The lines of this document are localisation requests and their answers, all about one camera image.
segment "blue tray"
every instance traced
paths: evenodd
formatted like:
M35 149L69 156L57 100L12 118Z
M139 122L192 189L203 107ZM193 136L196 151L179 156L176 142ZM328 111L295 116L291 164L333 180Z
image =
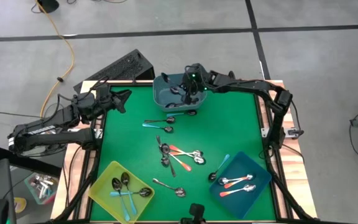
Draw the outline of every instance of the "blue tray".
M169 75L171 81L177 84L181 83L182 77L183 77L183 73ZM177 106L174 108L166 108L165 106L169 103L182 103L180 95L175 95L171 93L170 91L171 86L172 84L166 83L161 75L155 77L153 81L154 102L164 112L195 110L198 109L203 104L206 98L205 91L202 93L198 92L196 95L192 96L192 98L200 99L196 104ZM185 91L183 90L179 90L179 92L183 95L185 94Z
M244 177L247 174L254 175L254 178L252 180L243 180L228 189L225 189L222 185L218 184L218 179L221 177L235 179L238 177ZM243 152L239 152L222 174L209 187L209 192L236 218L243 219L271 179L272 176L264 168L258 165ZM255 184L256 188L251 192L242 190L225 197L219 196L219 193L221 192L243 188L245 184Z

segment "gray bowl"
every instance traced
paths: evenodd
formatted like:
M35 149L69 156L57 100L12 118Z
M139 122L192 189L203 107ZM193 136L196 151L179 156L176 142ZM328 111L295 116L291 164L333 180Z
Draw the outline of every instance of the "gray bowl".
M177 84L181 83L182 77L183 77L183 73L169 75L169 78L171 79L171 81L173 83L177 83ZM192 98L199 99L198 102L195 104L177 106L174 108L166 108L165 106L169 103L182 103L181 95L175 95L175 94L171 93L171 91L170 91L171 86L174 86L174 85L172 85L171 83L166 83L161 75L154 78L154 81L153 81L154 102L164 112L196 110L203 104L203 102L206 98L205 91L202 93L199 92L196 95L191 96ZM179 92L182 93L182 95L185 94L185 92L182 89L179 89Z

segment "green mat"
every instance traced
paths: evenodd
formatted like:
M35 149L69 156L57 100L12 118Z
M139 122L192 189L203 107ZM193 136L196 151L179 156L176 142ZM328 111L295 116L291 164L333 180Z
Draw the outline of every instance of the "green mat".
M178 222L182 217L191 217L189 209L192 203L205 206L204 218L209 221L237 220L210 196L207 178L226 154L234 157L239 151L244 151L266 168L265 161L258 157L262 150L262 139L254 96L245 93L208 93L204 104L197 111L198 114L177 116L176 123L171 124L174 133L167 134L161 129L142 127L145 119L166 117L154 103L152 87L113 88L114 91L123 89L132 90L132 95L125 104L126 113L108 113L98 176L111 161L118 161L154 188L155 196L138 221ZM168 126L167 123L155 124ZM206 164L197 165L188 156L178 156L193 170L188 172L171 159L177 173L173 178L170 169L162 167L160 163L161 154L156 135L160 135L162 142L173 144L186 152L203 151ZM186 197L178 198L172 190L153 183L153 178L172 187L183 187L187 192ZM94 203L91 220L115 219ZM264 190L245 220L275 220L270 186Z

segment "concrete floor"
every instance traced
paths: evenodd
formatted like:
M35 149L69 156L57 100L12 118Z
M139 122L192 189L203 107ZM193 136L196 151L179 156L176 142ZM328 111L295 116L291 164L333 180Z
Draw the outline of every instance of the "concrete floor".
M172 29L250 28L243 0L82 0L51 13L62 34L100 34ZM0 0L0 37L55 35L32 0ZM355 0L252 0L258 27L358 25ZM294 94L305 134L300 139L311 191L322 220L358 223L358 157L349 142L349 120L358 113L358 29L261 33L271 79ZM57 92L72 86L133 49L155 72L178 73L201 62L239 78L262 78L252 33L169 35L71 40L76 62ZM0 111L37 115L57 76L70 64L61 40L0 42ZM0 147L16 124L30 118L0 115ZM353 130L358 149L358 129ZM45 157L62 165L63 154ZM25 171L12 172L12 181ZM31 198L24 184L15 195ZM19 223L46 221L52 206L29 206Z

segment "wooden table frame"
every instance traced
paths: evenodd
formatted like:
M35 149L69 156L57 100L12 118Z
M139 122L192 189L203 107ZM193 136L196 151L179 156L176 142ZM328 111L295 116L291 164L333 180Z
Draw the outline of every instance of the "wooden table frame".
M280 80L270 81L275 85L284 87L284 84ZM84 81L82 85L81 92L87 92L91 86L93 86L96 81ZM132 81L129 80L110 80L108 83L112 85L131 85L133 84ZM136 81L137 85L150 85L152 80L138 80ZM274 98L275 93L271 92L272 98ZM259 105L259 118L260 118L260 125L261 128L269 127L269 116L271 116L270 112L266 110L264 101L260 97L255 97L255 102ZM100 128L103 125L100 121L97 121L93 126L95 128ZM87 128L89 125L80 124L77 128ZM284 128L292 128L294 127L293 118L291 115L290 110L288 110L287 114L284 117L283 122ZM297 139L289 139L286 138L284 140L284 144L290 146L297 151L300 152L299 142ZM77 144L69 144L67 147L64 166L66 174L69 173L69 166L72 159L73 165L71 170L71 178L70 178L70 188L69 188L69 198L72 199L73 196L76 194L78 190L78 186L80 182L85 179L85 176L89 174L95 157L95 151L85 152L84 150L79 150L75 157L73 155L78 148ZM282 147L280 153L273 156L271 158L272 164L276 172L279 171L279 167L282 164L283 174L285 176L285 183L287 185L287 189L296 199L296 201L302 206L303 210L311 215L312 217L317 217L316 210L314 208L313 198L311 196L311 191L309 187L308 178L306 176L305 166L303 164L302 158L285 149L285 146ZM281 218L291 218L291 215L287 215L288 209L286 209L285 200L281 191L278 189L277 186L274 185L273 192L276 194L278 209L276 210L276 214L279 213ZM60 176L59 185L57 189L57 194L55 197L55 202L53 205L53 210L51 214L51 218L55 218L61 214L61 212L65 208L65 200L66 200L66 188L65 188L65 178L63 176L63 172ZM90 201L91 199L88 198L88 189L83 194L80 206L71 214L70 219L74 216L75 219L84 219L90 216Z

